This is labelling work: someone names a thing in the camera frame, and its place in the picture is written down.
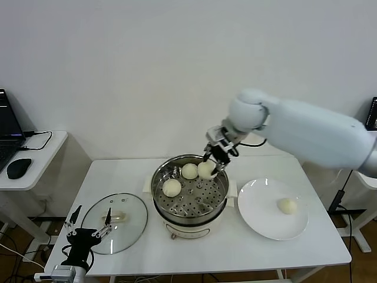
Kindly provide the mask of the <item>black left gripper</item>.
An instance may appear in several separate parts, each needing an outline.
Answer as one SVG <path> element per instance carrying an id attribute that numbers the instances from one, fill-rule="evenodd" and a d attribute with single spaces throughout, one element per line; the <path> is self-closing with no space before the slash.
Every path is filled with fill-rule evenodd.
<path id="1" fill-rule="evenodd" d="M 76 222 L 82 206 L 71 214 L 68 221 L 64 222 L 67 232 L 68 245 L 62 248 L 65 251 L 70 248 L 66 260 L 61 265 L 87 265 L 87 259 L 92 247 L 101 243 L 101 238 L 105 238 L 111 231 L 111 208 L 105 216 L 104 226 L 101 229 L 76 228 Z"/>

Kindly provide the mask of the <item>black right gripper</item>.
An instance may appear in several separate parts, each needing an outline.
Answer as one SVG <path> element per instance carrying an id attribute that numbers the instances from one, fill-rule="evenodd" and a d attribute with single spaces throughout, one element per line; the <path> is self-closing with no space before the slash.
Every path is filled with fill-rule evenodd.
<path id="1" fill-rule="evenodd" d="M 221 139 L 216 142 L 208 143 L 209 149 L 204 152 L 203 162 L 208 161 L 210 156 L 216 159 L 216 163 L 213 169 L 213 174 L 216 175 L 221 172 L 230 163 L 230 157 L 239 157 L 239 152 L 236 146 L 227 139 Z"/>

